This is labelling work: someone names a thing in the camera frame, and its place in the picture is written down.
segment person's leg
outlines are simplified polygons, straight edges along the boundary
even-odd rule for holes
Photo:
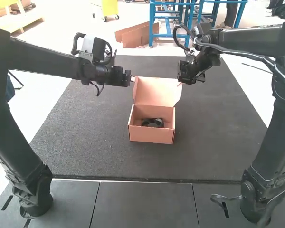
[[[227,13],[224,24],[229,27],[233,27],[234,21],[237,16],[238,4],[237,3],[227,3]]]

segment black rubber mat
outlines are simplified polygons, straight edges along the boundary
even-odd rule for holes
[[[175,78],[180,57],[118,56],[136,76]],[[130,142],[132,88],[72,81],[31,142],[58,177],[109,180],[239,181],[266,126],[222,61],[206,82],[184,85],[174,145]]]

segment cardboard box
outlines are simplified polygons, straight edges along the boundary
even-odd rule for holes
[[[153,24],[153,34],[159,33],[159,23]],[[149,43],[149,22],[135,25],[115,32],[117,42],[123,44],[123,48],[137,48]]]
[[[177,79],[135,77],[134,104],[128,122],[130,141],[173,144],[175,104],[181,98]],[[163,128],[142,127],[142,119],[162,118]]]

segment yellow cart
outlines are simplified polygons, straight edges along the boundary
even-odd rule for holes
[[[115,16],[115,19],[119,19],[118,15],[118,5],[117,5],[117,0],[100,0],[100,1],[95,1],[92,0],[91,4],[101,7],[102,10],[102,19],[104,22],[108,21],[109,16]]]

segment box flap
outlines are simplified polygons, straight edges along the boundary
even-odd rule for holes
[[[134,104],[174,107],[181,98],[182,83],[177,79],[135,77]]]

